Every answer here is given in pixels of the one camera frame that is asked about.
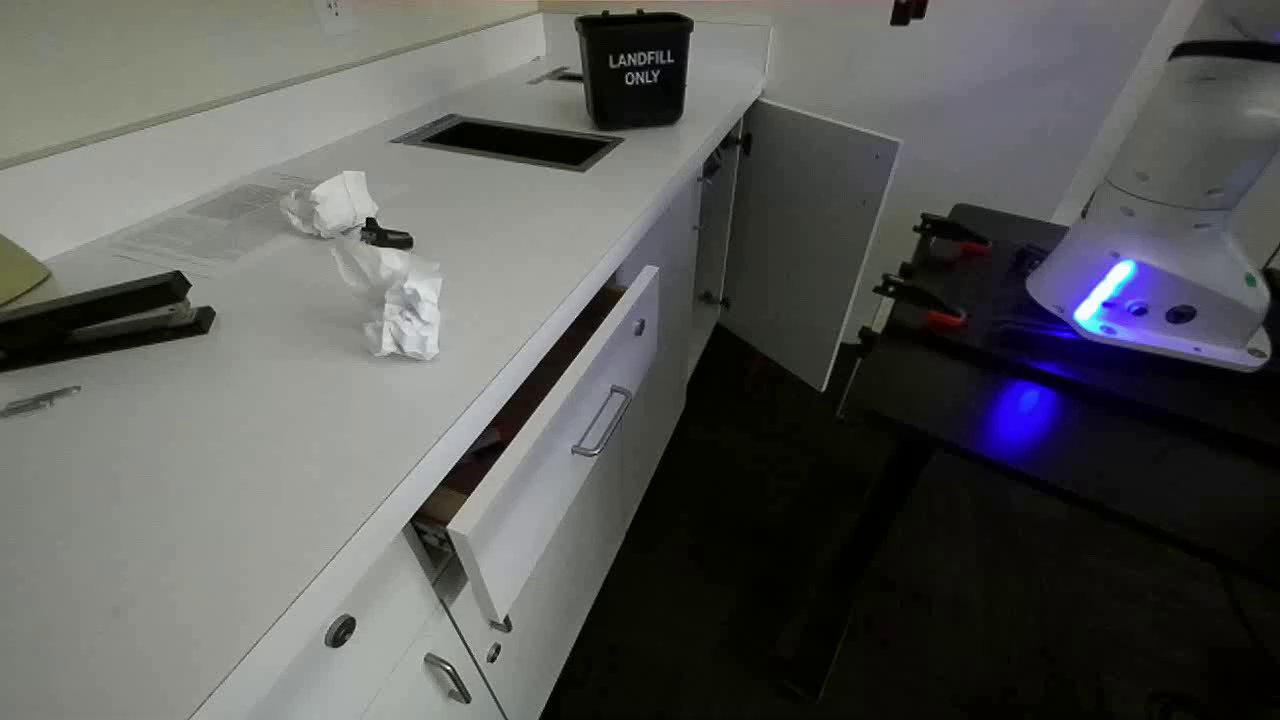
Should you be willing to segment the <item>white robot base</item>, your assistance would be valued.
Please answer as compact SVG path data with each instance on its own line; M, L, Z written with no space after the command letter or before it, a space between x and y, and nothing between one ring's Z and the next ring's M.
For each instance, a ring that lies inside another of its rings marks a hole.
M1280 43L1184 40L1027 295L1080 340L1229 373L1273 359L1231 213L1280 157Z

